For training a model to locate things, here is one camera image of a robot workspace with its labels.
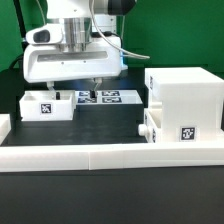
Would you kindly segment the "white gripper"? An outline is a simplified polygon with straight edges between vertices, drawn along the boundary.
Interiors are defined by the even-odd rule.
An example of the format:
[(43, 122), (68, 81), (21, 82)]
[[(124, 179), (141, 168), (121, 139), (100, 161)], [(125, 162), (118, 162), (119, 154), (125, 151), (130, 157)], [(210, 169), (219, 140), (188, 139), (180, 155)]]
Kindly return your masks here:
[(63, 45), (63, 40), (58, 44), (29, 44), (24, 54), (24, 78), (29, 83), (48, 82), (54, 100), (60, 99), (55, 81), (94, 78), (90, 98), (95, 99), (102, 77), (116, 77), (121, 72), (119, 51), (102, 38), (94, 38), (84, 51), (64, 52)]

